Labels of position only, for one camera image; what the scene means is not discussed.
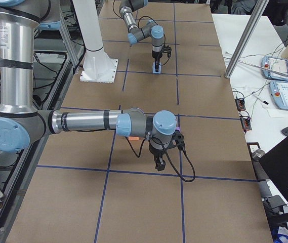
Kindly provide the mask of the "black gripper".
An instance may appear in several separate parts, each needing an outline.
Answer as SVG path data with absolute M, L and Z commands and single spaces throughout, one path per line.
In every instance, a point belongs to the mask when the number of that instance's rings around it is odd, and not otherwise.
M 149 151 L 153 154 L 155 169 L 157 171 L 163 171 L 166 167 L 166 162 L 162 157 L 166 152 L 163 149 L 153 147 L 152 143 L 149 143 Z
M 170 46 L 152 46 L 152 57 L 154 58 L 154 71 L 160 71 L 160 59 L 163 54 L 167 54 L 168 59 L 170 59 L 172 54 L 172 48 Z

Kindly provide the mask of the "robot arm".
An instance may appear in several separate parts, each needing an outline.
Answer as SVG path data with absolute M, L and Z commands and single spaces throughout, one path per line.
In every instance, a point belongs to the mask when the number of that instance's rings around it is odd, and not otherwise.
M 104 50 L 95 1 L 72 1 L 84 40 L 85 61 L 80 80 L 113 83 L 118 66 Z M 131 45 L 147 37 L 152 41 L 153 73 L 160 73 L 160 58 L 170 48 L 164 44 L 163 27 L 154 21 L 139 27 L 133 12 L 148 1 L 121 1 L 119 13 L 128 30 Z M 40 24 L 63 27 L 59 1 L 0 1 L 0 150 L 18 152 L 40 138 L 62 131 L 93 132 L 116 130 L 123 137 L 142 137 L 149 141 L 155 168 L 164 170 L 162 156 L 174 148 L 176 118 L 166 110 L 154 116 L 139 108 L 88 113 L 61 113 L 37 110 L 32 103 L 34 30 Z
M 128 40 L 131 45 L 134 45 L 148 37 L 151 38 L 152 43 L 152 57 L 154 63 L 152 65 L 152 72 L 154 74 L 161 73 L 162 63 L 160 59 L 163 54 L 171 57 L 172 48 L 166 45 L 166 37 L 163 27 L 156 23 L 153 19 L 149 19 L 147 24 L 143 27 L 139 26 L 139 21 L 136 21 L 133 12 L 145 7 L 148 1 L 121 1 L 119 5 L 120 17 L 128 28 Z

